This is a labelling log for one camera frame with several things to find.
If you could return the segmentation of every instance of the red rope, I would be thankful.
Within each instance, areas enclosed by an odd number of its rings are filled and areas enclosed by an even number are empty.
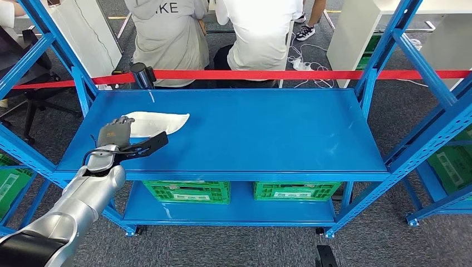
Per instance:
[[[359,80],[362,71],[179,71],[179,70],[155,70],[154,74],[162,80]],[[442,79],[465,78],[472,71],[436,71]],[[378,80],[420,80],[421,75],[417,71],[382,71]],[[134,82],[130,73],[93,78],[96,85],[109,85],[114,83]],[[17,85],[13,89],[37,89],[73,87],[74,81],[35,83],[29,85]]]

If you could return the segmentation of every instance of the white label on crate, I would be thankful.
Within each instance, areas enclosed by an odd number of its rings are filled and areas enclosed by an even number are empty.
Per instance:
[[[311,197],[311,193],[310,192],[300,192],[300,193],[296,193],[296,192],[276,192],[274,194],[274,197],[290,197],[290,198],[307,198],[307,197]]]
[[[441,162],[444,169],[448,172],[448,175],[449,177],[451,177],[453,183],[457,186],[462,185],[464,183],[464,180],[462,179],[462,177],[460,177],[456,169],[453,167],[448,157],[446,156],[446,153],[438,153],[436,157],[439,159],[439,162]]]
[[[195,200],[195,201],[205,201],[210,200],[210,196],[205,195],[182,195],[182,194],[173,194],[175,200]]]
[[[12,187],[13,183],[18,179],[19,175],[10,174],[3,182],[2,186],[0,186],[0,201],[3,197],[7,194],[10,187]]]

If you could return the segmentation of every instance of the sneaker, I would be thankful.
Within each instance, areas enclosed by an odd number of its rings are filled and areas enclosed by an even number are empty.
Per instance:
[[[305,17],[305,13],[303,13],[299,18],[295,19],[296,23],[303,23],[307,20],[307,17]]]
[[[0,100],[0,107],[8,108],[8,99]]]
[[[314,27],[303,25],[300,31],[298,31],[296,35],[296,39],[299,41],[305,41],[313,34],[314,34]]]

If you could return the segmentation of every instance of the white shirt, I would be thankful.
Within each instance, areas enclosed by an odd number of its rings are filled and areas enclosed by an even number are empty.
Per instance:
[[[0,0],[0,27],[18,42],[18,35],[14,31],[14,5],[11,2]]]
[[[302,0],[215,1],[218,23],[230,19],[236,32],[228,54],[232,70],[285,70],[286,35],[290,21],[302,15]]]

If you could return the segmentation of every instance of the person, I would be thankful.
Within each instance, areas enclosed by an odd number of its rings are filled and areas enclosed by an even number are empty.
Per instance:
[[[320,19],[321,15],[323,15],[323,11],[326,8],[326,0],[315,0],[313,7],[311,9],[311,14],[308,22],[302,26],[302,28],[298,31],[295,38],[299,41],[305,41],[306,39],[310,38],[314,34],[314,25],[317,24]],[[307,20],[305,14],[302,14],[299,18],[295,20],[297,23],[303,23]]]
[[[23,8],[14,0],[0,0],[0,27],[2,27],[17,43],[24,46],[14,31],[14,18],[24,16]],[[0,107],[8,107],[8,99],[0,100]]]
[[[236,33],[234,44],[216,53],[216,70],[285,70],[286,35],[290,21],[303,12],[302,0],[216,0],[215,12],[218,23],[231,20]],[[217,86],[278,87],[275,80],[220,80]]]
[[[137,31],[133,62],[157,70],[203,70],[209,64],[208,44],[198,21],[208,13],[208,0],[125,0],[125,3]],[[154,85],[197,88],[195,80],[157,80]]]

